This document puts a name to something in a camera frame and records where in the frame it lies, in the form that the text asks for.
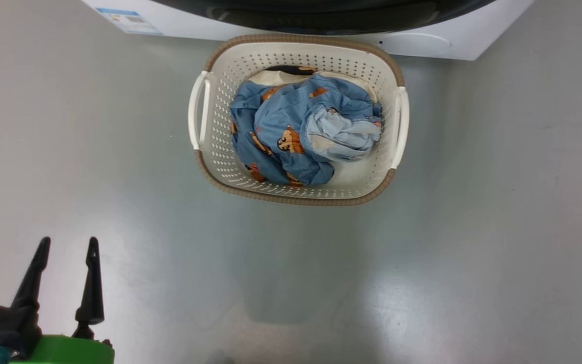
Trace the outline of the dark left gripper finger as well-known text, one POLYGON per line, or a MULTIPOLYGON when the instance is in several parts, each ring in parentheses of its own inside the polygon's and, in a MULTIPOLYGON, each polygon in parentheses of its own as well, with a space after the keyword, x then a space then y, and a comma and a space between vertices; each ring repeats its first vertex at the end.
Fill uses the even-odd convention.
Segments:
POLYGON ((41 277, 42 272, 47 267, 50 248, 51 238, 42 238, 13 299, 13 308, 33 308, 34 310, 39 310, 38 296, 41 277))
POLYGON ((96 237, 91 237, 88 241, 85 263, 87 277, 81 305, 76 309, 75 320, 78 325, 72 337, 93 340, 94 332, 91 327, 105 320, 99 240, 96 237))

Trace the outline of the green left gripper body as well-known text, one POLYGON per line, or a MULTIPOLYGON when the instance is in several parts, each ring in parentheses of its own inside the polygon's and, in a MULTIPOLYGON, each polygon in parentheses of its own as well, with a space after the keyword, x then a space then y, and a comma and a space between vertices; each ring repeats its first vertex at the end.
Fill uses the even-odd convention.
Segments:
POLYGON ((28 359, 11 363, 113 363, 115 350, 98 340, 69 336, 42 336, 28 359))

